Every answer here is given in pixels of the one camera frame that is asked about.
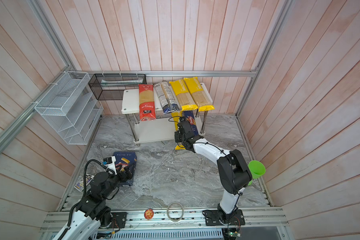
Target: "rigatoni box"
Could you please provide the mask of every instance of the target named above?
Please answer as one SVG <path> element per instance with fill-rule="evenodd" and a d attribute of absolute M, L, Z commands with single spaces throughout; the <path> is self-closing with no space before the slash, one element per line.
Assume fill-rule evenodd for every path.
<path fill-rule="evenodd" d="M 127 180 L 126 182 L 119 183 L 119 186 L 132 186 L 133 178 L 136 168 L 136 153 L 135 152 L 114 152 L 113 156 L 116 158 L 115 166 L 122 165 L 122 168 L 130 166 L 129 170 L 132 173 L 132 179 Z"/>

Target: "black mounting plate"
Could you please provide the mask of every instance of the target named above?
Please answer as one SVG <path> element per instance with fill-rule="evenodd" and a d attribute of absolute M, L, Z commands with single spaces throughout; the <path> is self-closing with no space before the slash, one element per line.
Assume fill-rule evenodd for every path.
<path fill-rule="evenodd" d="M 207 226 L 221 226 L 221 222 L 219 220 L 221 214 L 218 210 L 203 211 L 203 215 L 205 216 L 205 224 Z M 240 209 L 237 209 L 235 214 L 229 220 L 229 225 L 232 226 L 245 225 L 243 211 Z"/>
<path fill-rule="evenodd" d="M 112 220 L 116 220 L 116 223 L 119 225 L 120 228 L 125 228 L 127 212 L 111 212 L 110 214 L 112 214 Z"/>

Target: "wall-mounted wire organizer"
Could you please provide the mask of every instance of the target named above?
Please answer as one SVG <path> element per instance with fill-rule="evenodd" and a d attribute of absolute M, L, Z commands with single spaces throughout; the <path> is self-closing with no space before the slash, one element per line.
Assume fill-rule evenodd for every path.
<path fill-rule="evenodd" d="M 83 94 L 88 82 L 88 73 L 67 72 L 35 107 L 67 144 L 87 144 L 103 111 L 92 93 Z"/>
<path fill-rule="evenodd" d="M 96 73 L 89 81 L 97 100 L 122 100 L 125 89 L 139 88 L 139 84 L 147 84 L 145 74 Z"/>

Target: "green cup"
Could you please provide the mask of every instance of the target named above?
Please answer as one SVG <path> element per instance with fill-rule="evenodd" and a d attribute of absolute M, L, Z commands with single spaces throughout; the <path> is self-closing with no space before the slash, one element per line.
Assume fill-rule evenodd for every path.
<path fill-rule="evenodd" d="M 250 161 L 248 164 L 248 168 L 251 171 L 252 179 L 258 179 L 265 173 L 265 167 L 264 165 L 256 160 Z"/>

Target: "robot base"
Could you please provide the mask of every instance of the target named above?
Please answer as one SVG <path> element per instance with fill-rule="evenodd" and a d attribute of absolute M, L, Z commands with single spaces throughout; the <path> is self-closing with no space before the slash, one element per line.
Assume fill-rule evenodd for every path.
<path fill-rule="evenodd" d="M 112 219 L 116 220 L 116 223 L 119 225 L 119 227 L 125 228 L 125 221 L 127 220 L 127 212 L 112 212 L 111 214 L 112 214 Z"/>
<path fill-rule="evenodd" d="M 207 226 L 221 226 L 228 224 L 232 226 L 245 225 L 243 211 L 235 209 L 231 214 L 226 215 L 221 210 L 204 210 L 205 224 Z"/>

